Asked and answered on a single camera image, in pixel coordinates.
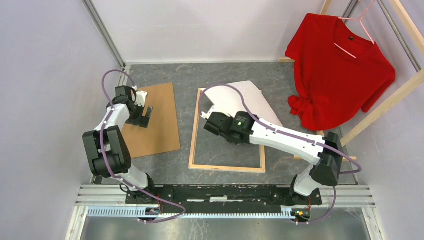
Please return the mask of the colour photo print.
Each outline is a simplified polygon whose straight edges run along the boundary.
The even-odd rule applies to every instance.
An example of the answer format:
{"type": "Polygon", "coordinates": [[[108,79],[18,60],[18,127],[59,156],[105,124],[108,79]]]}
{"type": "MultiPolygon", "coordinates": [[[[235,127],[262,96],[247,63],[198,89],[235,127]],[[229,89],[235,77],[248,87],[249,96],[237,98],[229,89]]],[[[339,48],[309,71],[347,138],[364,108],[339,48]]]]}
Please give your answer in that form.
{"type": "Polygon", "coordinates": [[[234,82],[227,86],[213,86],[205,92],[205,96],[212,103],[211,108],[207,111],[211,114],[218,112],[235,117],[237,112],[250,111],[259,119],[264,119],[276,126],[283,126],[262,92],[251,81],[234,82]]]}

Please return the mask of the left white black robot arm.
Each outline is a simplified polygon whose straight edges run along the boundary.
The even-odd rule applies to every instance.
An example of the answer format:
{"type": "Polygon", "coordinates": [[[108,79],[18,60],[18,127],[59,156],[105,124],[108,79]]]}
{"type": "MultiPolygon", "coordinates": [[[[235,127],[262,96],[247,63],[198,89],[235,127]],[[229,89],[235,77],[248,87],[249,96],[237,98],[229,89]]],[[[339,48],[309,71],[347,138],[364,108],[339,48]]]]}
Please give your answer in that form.
{"type": "Polygon", "coordinates": [[[122,133],[125,124],[147,128],[153,111],[144,115],[148,93],[130,86],[115,88],[115,97],[107,104],[102,122],[82,136],[91,173],[120,183],[127,196],[143,204],[157,198],[152,178],[132,164],[132,157],[122,133]]]}

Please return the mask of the white wooden picture frame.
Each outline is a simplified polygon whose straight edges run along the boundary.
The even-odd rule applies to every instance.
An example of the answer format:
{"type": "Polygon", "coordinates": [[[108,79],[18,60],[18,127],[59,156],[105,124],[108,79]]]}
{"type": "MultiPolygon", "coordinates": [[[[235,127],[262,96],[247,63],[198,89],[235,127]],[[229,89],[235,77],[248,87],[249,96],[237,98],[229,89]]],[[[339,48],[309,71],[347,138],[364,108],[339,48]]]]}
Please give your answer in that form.
{"type": "Polygon", "coordinates": [[[195,164],[196,144],[197,144],[199,119],[200,119],[198,103],[199,103],[201,94],[203,93],[203,90],[204,88],[199,88],[197,90],[197,97],[196,97],[197,105],[195,107],[195,116],[194,116],[193,129],[192,129],[188,168],[190,170],[203,170],[203,171],[240,172],[240,173],[256,173],[256,174],[266,173],[266,151],[265,151],[265,146],[263,145],[259,146],[260,167],[238,167],[238,166],[195,164]]]}

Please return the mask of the brown cardboard backing board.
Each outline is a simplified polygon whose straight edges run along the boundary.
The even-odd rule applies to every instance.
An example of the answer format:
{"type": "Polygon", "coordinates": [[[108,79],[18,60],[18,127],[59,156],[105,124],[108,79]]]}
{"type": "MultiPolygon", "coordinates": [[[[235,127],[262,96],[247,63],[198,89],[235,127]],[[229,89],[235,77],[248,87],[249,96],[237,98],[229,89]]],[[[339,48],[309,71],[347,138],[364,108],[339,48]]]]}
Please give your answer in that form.
{"type": "Polygon", "coordinates": [[[181,149],[173,83],[140,87],[147,92],[146,107],[152,106],[147,128],[125,124],[122,135],[132,158],[181,149]]]}

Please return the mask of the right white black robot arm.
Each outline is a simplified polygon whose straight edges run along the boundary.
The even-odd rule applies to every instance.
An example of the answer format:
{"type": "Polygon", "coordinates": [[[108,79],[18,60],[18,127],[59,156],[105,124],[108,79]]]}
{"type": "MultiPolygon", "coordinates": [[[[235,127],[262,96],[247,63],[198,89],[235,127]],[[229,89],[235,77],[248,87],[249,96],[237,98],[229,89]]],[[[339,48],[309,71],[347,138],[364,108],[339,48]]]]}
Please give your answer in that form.
{"type": "Polygon", "coordinates": [[[294,177],[289,199],[302,204],[321,186],[339,184],[343,157],[339,151],[339,137],[308,135],[272,124],[256,115],[239,111],[232,117],[221,112],[201,113],[206,120],[204,129],[235,145],[260,145],[300,157],[309,166],[294,177]]]}

